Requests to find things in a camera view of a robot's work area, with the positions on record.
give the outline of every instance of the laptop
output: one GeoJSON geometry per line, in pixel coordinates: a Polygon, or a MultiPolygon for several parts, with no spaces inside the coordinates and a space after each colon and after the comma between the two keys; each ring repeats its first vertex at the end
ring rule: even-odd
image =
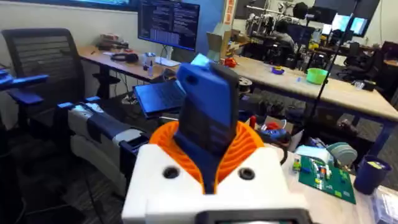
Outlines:
{"type": "MultiPolygon", "coordinates": [[[[191,64],[206,66],[208,62],[208,58],[198,54],[191,64]]],[[[185,91],[178,80],[135,86],[134,93],[147,118],[177,112],[185,99],[185,91]]]]}

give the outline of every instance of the monitor screen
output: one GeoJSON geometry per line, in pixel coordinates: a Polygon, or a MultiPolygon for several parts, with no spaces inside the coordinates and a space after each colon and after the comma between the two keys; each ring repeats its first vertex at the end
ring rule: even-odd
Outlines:
{"type": "Polygon", "coordinates": [[[289,24],[287,26],[287,34],[294,40],[296,44],[308,45],[311,40],[312,34],[315,31],[313,27],[305,27],[299,24],[289,24]]]}
{"type": "Polygon", "coordinates": [[[324,24],[323,29],[322,29],[322,34],[329,35],[331,32],[331,25],[330,24],[324,24]]]}
{"type": "MultiPolygon", "coordinates": [[[[344,31],[348,25],[349,16],[342,16],[336,14],[333,23],[331,24],[332,30],[341,30],[344,31]]],[[[353,25],[351,26],[351,31],[354,31],[355,35],[363,35],[366,24],[368,23],[367,19],[364,18],[354,18],[353,25]]]]}
{"type": "Polygon", "coordinates": [[[200,6],[165,0],[141,0],[138,38],[195,50],[200,6]]]}

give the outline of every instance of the person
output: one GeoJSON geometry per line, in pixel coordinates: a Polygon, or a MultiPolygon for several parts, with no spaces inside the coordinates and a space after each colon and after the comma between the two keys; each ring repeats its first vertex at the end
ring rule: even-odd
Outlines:
{"type": "Polygon", "coordinates": [[[287,34],[287,26],[288,25],[289,24],[284,20],[279,21],[275,25],[275,30],[272,32],[271,36],[276,37],[277,40],[279,40],[279,41],[289,43],[291,48],[294,49],[294,45],[295,45],[294,40],[290,35],[287,34]]]}

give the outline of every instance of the black pole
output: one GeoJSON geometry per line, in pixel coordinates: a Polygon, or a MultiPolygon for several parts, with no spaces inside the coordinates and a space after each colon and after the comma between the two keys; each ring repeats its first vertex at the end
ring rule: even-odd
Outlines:
{"type": "Polygon", "coordinates": [[[311,122],[312,118],[315,116],[315,111],[316,111],[317,106],[318,106],[318,104],[319,104],[319,102],[320,102],[320,100],[321,100],[321,95],[322,95],[322,93],[323,93],[323,89],[325,88],[325,85],[328,83],[328,78],[329,78],[329,76],[330,76],[331,69],[333,68],[333,66],[334,66],[334,64],[335,64],[335,60],[336,60],[336,58],[337,58],[338,52],[339,52],[341,46],[343,45],[343,41],[344,41],[345,38],[346,38],[347,30],[350,30],[350,29],[351,29],[351,26],[353,25],[353,21],[354,21],[354,18],[355,18],[356,10],[357,10],[357,8],[358,8],[358,4],[359,4],[360,1],[361,1],[361,0],[355,0],[355,5],[354,5],[353,12],[351,13],[351,15],[350,15],[350,17],[349,17],[348,24],[347,24],[346,29],[344,30],[344,33],[343,33],[343,35],[342,35],[342,37],[341,37],[341,39],[340,39],[340,43],[338,44],[338,46],[337,46],[337,48],[336,48],[336,50],[335,50],[335,52],[334,52],[334,57],[333,57],[333,59],[332,59],[332,61],[331,61],[331,64],[330,64],[330,66],[329,66],[329,69],[328,69],[328,73],[327,73],[327,75],[326,75],[326,78],[325,78],[325,80],[324,80],[323,83],[322,83],[321,90],[319,91],[319,94],[318,94],[316,100],[314,101],[314,104],[313,104],[313,107],[312,107],[310,116],[308,117],[307,121],[305,122],[305,128],[308,127],[309,122],[311,122]]]}
{"type": "Polygon", "coordinates": [[[296,56],[295,56],[294,63],[293,63],[293,64],[294,64],[294,67],[297,66],[297,62],[298,62],[298,60],[299,60],[299,55],[300,55],[300,49],[301,49],[301,46],[302,46],[301,41],[303,40],[305,31],[307,31],[307,28],[308,28],[308,25],[309,25],[309,24],[310,24],[310,19],[307,18],[307,23],[306,23],[306,25],[305,25],[305,28],[301,30],[300,38],[299,38],[299,40],[298,40],[298,48],[297,48],[296,56]]]}

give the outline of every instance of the robotic arm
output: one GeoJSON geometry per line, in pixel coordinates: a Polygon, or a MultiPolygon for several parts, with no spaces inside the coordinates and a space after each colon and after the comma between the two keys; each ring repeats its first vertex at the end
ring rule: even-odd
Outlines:
{"type": "Polygon", "coordinates": [[[311,223],[289,192],[277,153],[237,120],[238,76],[182,64],[180,120],[139,150],[122,219],[130,223],[311,223]]]}

